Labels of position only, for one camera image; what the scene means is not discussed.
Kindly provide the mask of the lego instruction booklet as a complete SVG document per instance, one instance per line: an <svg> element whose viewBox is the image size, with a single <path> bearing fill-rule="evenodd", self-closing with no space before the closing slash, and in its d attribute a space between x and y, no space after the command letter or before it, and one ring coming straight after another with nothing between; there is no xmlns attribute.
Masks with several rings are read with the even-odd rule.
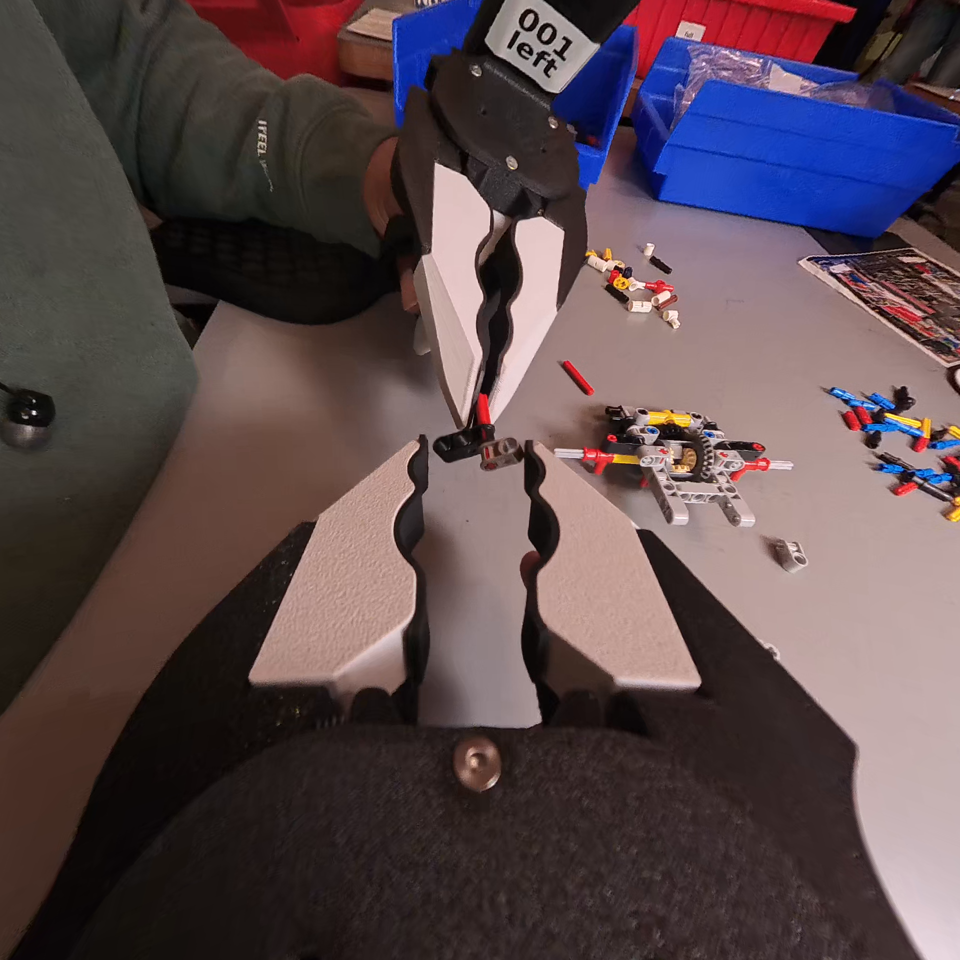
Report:
<svg viewBox="0 0 960 960"><path fill-rule="evenodd" d="M917 248L814 255L798 267L938 361L959 365L959 271Z"/></svg>

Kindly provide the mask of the pile of colourful lego pins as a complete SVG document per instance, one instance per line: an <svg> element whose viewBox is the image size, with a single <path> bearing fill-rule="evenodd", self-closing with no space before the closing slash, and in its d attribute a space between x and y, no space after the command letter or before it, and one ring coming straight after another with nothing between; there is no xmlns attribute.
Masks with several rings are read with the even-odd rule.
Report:
<svg viewBox="0 0 960 960"><path fill-rule="evenodd" d="M922 414L907 385L873 391L829 386L821 392L841 405L842 423L856 435L869 469L884 479L893 497L930 498L945 521L958 525L957 423Z"/></svg>

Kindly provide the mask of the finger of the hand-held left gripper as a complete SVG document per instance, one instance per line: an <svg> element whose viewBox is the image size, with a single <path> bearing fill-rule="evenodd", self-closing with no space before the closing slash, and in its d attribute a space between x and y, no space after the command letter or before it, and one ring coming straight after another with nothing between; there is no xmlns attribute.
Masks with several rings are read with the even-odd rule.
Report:
<svg viewBox="0 0 960 960"><path fill-rule="evenodd" d="M440 390L455 426L467 426L483 360L477 319L485 294L477 258L492 232L492 211L461 173L436 163L429 248L414 271Z"/></svg>
<svg viewBox="0 0 960 960"><path fill-rule="evenodd" d="M558 312L563 229L546 217L517 220L492 255L498 295L488 323L480 392L504 413Z"/></svg>

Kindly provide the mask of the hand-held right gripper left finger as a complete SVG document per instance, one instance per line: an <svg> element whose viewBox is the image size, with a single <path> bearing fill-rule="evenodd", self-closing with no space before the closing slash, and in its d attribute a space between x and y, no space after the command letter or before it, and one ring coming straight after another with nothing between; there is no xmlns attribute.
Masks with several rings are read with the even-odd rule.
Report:
<svg viewBox="0 0 960 960"><path fill-rule="evenodd" d="M429 450L407 442L315 523L248 673L259 689L325 689L349 710L382 690L408 722L419 712L430 634L425 533Z"/></svg>

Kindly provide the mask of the person's left forearm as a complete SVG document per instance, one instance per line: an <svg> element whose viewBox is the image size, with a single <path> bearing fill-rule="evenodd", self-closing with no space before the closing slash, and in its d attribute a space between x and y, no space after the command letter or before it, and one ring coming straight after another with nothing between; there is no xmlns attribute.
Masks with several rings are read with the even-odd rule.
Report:
<svg viewBox="0 0 960 960"><path fill-rule="evenodd" d="M381 238L364 181L395 130L320 78L283 79L186 2L35 2L138 202L354 247Z"/></svg>

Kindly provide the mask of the red plastic basket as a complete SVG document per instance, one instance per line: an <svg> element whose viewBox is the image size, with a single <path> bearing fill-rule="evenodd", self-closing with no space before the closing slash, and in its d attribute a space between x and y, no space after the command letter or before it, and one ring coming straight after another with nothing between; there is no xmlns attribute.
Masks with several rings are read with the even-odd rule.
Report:
<svg viewBox="0 0 960 960"><path fill-rule="evenodd" d="M338 34L360 1L192 1L244 54L282 79L342 80Z"/></svg>

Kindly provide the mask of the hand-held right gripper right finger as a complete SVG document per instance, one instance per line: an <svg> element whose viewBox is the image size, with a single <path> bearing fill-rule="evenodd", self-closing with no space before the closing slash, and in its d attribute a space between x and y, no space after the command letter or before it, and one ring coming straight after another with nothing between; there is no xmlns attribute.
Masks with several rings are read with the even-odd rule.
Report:
<svg viewBox="0 0 960 960"><path fill-rule="evenodd" d="M521 654L543 724L564 702L693 694L702 677L628 516L540 441L524 444L527 538L541 558Z"/></svg>

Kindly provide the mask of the stacked blue storage bins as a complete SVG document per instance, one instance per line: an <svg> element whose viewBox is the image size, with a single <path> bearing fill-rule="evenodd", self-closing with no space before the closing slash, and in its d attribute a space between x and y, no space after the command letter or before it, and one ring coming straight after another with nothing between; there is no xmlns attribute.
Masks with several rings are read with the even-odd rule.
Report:
<svg viewBox="0 0 960 960"><path fill-rule="evenodd" d="M661 202L875 238L959 161L958 115L886 81L891 111L711 78L674 121L700 50L716 47L666 39L631 114Z"/></svg>

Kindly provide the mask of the black hoodie drawstring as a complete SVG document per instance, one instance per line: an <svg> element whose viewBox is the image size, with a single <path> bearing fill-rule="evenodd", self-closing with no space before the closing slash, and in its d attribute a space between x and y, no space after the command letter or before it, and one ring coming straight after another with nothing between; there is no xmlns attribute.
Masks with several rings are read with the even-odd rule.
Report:
<svg viewBox="0 0 960 960"><path fill-rule="evenodd" d="M1 415L1 441L13 449L36 451L47 446L56 418L56 404L48 393L1 383L5 397Z"/></svg>

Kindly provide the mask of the black mesh chair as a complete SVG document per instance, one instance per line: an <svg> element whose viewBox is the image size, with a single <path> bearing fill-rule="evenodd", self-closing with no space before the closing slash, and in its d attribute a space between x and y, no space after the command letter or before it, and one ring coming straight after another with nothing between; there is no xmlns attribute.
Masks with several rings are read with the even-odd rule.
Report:
<svg viewBox="0 0 960 960"><path fill-rule="evenodd" d="M341 323L401 288L390 259L257 220L167 220L150 241L166 284L291 325Z"/></svg>

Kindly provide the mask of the grey lego gearbox assembly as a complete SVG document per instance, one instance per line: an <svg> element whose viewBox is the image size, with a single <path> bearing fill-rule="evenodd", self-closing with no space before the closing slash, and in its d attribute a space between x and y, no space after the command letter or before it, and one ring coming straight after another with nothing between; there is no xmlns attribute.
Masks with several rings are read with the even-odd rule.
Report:
<svg viewBox="0 0 960 960"><path fill-rule="evenodd" d="M690 521L690 506L715 505L735 528L756 522L738 489L749 474L790 472L794 463L771 459L756 441L727 437L716 421L697 412L607 406L608 430L597 447L555 448L560 460L600 476L611 467L639 472L670 525Z"/></svg>

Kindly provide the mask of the person's left hand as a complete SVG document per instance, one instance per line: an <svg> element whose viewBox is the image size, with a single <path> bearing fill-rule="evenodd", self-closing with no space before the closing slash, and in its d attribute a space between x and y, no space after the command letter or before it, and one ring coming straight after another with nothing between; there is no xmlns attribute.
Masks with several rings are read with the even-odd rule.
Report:
<svg viewBox="0 0 960 960"><path fill-rule="evenodd" d="M363 178L362 197L367 218L380 239L386 238L390 222L402 216L402 207L394 193L392 180L398 143L397 136L381 142L371 154ZM393 259L403 309L419 315L421 310L414 282L415 260L402 251L396 252Z"/></svg>

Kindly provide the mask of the blue parts bin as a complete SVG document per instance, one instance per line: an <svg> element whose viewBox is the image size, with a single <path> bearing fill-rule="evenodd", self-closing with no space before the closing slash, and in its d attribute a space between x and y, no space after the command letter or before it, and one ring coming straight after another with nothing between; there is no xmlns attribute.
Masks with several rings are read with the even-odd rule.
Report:
<svg viewBox="0 0 960 960"><path fill-rule="evenodd" d="M402 126L410 90L425 86L435 56L462 46L479 1L449 1L396 18L391 27L394 120ZM619 26L554 102L558 118L577 135L580 185L599 181L627 104L640 54L640 34Z"/></svg>

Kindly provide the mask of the bundle of clear plastic bags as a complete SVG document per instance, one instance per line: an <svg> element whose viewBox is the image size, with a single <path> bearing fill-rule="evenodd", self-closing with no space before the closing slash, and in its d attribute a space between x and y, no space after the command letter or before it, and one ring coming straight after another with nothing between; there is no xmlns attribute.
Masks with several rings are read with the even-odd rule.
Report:
<svg viewBox="0 0 960 960"><path fill-rule="evenodd" d="M892 92L876 82L818 82L786 70L770 57L702 46L690 49L687 80L684 85L675 87L674 120L683 116L703 86L711 80L882 113L896 110Z"/></svg>

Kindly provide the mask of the pile of small lego pieces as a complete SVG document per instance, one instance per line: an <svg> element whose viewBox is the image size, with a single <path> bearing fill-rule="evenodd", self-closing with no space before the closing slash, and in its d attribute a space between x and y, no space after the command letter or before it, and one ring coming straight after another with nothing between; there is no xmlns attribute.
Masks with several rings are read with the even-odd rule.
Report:
<svg viewBox="0 0 960 960"><path fill-rule="evenodd" d="M646 279L610 247L588 248L583 265L602 277L606 294L630 315L656 315L672 330L681 327L679 295L666 279Z"/></svg>

